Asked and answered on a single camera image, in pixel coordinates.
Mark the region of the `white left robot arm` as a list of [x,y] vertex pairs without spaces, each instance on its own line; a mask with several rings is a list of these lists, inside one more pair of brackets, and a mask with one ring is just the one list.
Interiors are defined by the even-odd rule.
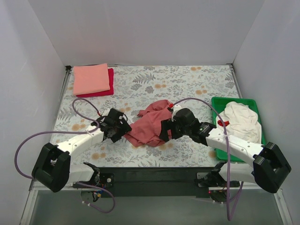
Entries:
[[90,147],[107,139],[117,142],[132,129],[126,115],[114,108],[92,122],[87,131],[71,139],[53,145],[45,144],[32,170],[32,177],[53,192],[60,191],[68,183],[83,182],[88,187],[100,183],[100,169],[90,163],[71,163]]

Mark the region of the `dusty rose t shirt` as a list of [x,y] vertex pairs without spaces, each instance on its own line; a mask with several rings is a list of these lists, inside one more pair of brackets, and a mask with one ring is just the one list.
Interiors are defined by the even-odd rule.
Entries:
[[130,125],[132,130],[124,135],[127,141],[135,147],[163,145],[165,142],[159,138],[161,121],[171,118],[172,114],[168,110],[170,104],[168,100],[163,99],[151,103],[144,110],[140,110],[139,119]]

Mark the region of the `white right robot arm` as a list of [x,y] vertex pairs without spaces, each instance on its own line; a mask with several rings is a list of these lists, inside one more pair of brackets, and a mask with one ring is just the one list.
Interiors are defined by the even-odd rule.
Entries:
[[168,142],[188,136],[196,143],[224,150],[243,161],[239,164],[219,162],[198,179],[201,186],[221,187],[233,181],[249,182],[274,194],[292,170],[280,148],[272,142],[262,145],[225,135],[215,125],[200,122],[189,109],[179,105],[169,105],[167,110],[172,116],[161,121],[161,140]]

